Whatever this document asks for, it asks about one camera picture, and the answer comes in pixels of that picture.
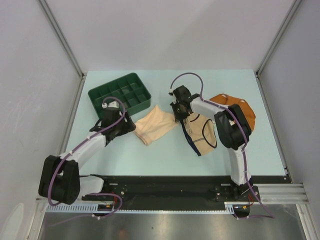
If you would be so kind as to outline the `peach boxer underwear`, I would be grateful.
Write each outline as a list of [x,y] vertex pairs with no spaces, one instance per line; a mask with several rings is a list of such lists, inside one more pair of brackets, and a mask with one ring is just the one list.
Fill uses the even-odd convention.
[[145,117],[135,122],[135,135],[149,146],[173,130],[178,123],[172,113],[165,112],[156,105]]

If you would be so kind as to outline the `beige navy-trimmed underwear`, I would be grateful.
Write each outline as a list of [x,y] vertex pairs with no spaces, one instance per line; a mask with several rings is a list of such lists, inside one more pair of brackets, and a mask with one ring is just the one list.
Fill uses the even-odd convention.
[[188,145],[198,157],[207,155],[217,148],[215,125],[210,118],[192,113],[181,120],[180,124]]

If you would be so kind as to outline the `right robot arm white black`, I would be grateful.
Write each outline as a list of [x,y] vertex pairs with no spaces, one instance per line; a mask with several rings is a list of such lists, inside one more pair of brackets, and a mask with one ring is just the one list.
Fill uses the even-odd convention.
[[242,201],[252,188],[246,153],[252,130],[241,107],[237,104],[227,106],[215,103],[198,93],[192,95],[184,85],[171,89],[169,95],[174,97],[170,105],[177,121],[185,120],[195,113],[215,122],[219,140],[229,154],[230,178],[234,184],[230,194],[235,200]]

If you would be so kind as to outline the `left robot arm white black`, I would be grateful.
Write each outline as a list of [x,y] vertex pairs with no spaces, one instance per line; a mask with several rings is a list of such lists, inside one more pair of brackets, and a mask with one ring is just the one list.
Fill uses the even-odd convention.
[[49,155],[43,165],[38,194],[48,199],[51,206],[73,204],[78,197],[94,194],[105,200],[111,188],[102,176],[90,174],[80,176],[80,169],[97,152],[115,138],[136,129],[130,114],[116,107],[107,107],[104,118],[99,119],[89,130],[88,136],[73,150],[58,156]]

